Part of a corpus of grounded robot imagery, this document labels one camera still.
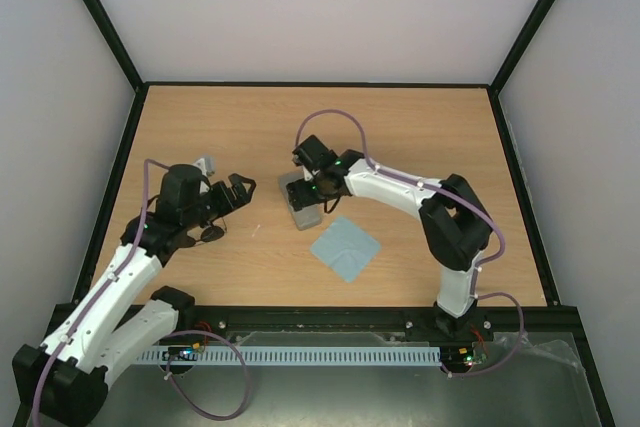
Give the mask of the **grey glasses case green lining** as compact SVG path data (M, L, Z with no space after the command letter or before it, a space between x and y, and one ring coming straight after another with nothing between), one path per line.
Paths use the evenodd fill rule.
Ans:
M302 172L294 171L279 176L278 185L299 231L305 231L321 224L322 214L318 205L309 200L310 187Z

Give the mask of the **light blue cleaning cloth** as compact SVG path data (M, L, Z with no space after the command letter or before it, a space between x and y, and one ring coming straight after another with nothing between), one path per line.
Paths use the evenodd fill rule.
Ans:
M311 253L347 283L376 257L380 243L346 217L338 217L311 245Z

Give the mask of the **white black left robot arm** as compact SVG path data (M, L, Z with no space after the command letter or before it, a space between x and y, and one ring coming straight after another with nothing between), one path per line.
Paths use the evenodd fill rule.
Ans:
M212 183L205 159L168 166L156 196L145 194L102 276L73 312L37 347L22 346L12 360L20 399L38 426L47 416L87 426L119 377L153 344L191 334L195 300L174 288L154 293L124 318L142 289L180 249L196 241L191 230L248 205L254 180L232 174Z

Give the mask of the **black sunglasses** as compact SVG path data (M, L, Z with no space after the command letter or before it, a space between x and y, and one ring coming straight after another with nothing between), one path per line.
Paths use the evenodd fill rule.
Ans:
M196 238L188 236L183 245L184 248L193 248L201 244L209 244L221 240L228 232L224 217L210 221Z

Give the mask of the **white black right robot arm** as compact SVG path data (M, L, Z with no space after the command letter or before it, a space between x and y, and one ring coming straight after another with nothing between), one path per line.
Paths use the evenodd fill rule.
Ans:
M450 339L470 328L478 302L477 278L492 228L491 218L463 177L424 179L377 164L351 149L337 155L323 146L299 146L292 156L303 172L300 180L286 185L293 210L322 205L330 212L329 202L351 196L380 202L419 220L429 251L441 267L434 327Z

